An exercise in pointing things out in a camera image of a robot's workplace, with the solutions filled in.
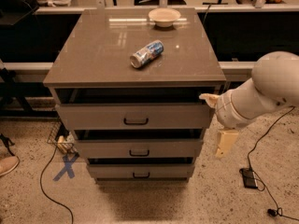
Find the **gray cabinet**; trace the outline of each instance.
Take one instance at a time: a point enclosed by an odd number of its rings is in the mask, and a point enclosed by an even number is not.
[[[149,11],[86,11],[44,81],[97,181],[188,180],[213,116],[198,96],[225,83],[194,9],[181,8],[184,22],[170,30]],[[134,69],[129,55],[158,38],[163,55]]]

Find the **concrete floor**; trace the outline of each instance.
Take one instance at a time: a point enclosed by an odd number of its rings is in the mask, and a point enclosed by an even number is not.
[[[247,154],[284,109],[265,115],[241,134],[231,152],[214,157],[216,133],[221,127],[213,119],[206,131],[203,150],[190,181],[103,181],[90,178],[86,164],[78,158],[72,165],[74,177],[64,173],[63,154],[57,152],[42,183],[55,201],[68,206],[74,223],[294,223],[270,217],[276,209],[267,191],[244,189],[239,169],[248,167]],[[281,119],[251,155],[254,170],[283,208],[283,214],[299,218],[299,109]],[[0,132],[15,142],[11,150],[20,165],[0,177],[0,223],[71,223],[70,213],[47,199],[40,176],[54,152],[47,140],[53,120],[1,119]],[[0,158],[7,150],[0,146]]]

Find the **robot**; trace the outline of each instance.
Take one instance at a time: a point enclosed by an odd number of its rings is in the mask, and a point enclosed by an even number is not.
[[[299,56],[275,51],[260,58],[251,78],[222,95],[203,93],[200,99],[215,108],[219,131],[217,157],[224,156],[235,142],[238,131],[265,113],[299,105]]]

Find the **soda can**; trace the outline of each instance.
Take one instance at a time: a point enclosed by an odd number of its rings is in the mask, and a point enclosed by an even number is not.
[[[160,40],[155,40],[130,56],[131,65],[134,68],[140,68],[141,66],[154,60],[163,51],[163,43]]]

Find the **blue x mark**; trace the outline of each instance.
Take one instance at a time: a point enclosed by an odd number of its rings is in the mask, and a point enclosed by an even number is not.
[[[69,178],[73,178],[75,177],[72,165],[73,163],[76,161],[76,159],[78,158],[78,154],[76,154],[71,160],[69,160],[67,158],[67,155],[63,156],[63,160],[64,160],[64,168],[62,169],[62,171],[60,171],[55,177],[54,177],[54,181],[58,181],[66,172],[69,176]]]

